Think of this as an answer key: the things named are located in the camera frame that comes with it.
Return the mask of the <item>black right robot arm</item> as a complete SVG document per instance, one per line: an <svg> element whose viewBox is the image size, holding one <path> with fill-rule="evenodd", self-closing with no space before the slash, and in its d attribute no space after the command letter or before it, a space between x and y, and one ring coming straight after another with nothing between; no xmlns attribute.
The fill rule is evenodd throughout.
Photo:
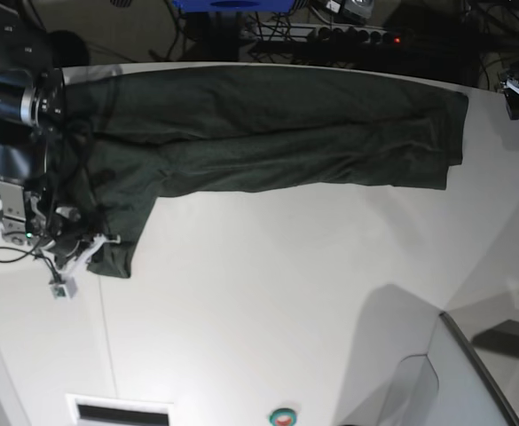
<svg viewBox="0 0 519 426"><path fill-rule="evenodd" d="M0 1L0 225L3 239L63 270L94 239L65 193L66 88L20 1Z"/></svg>

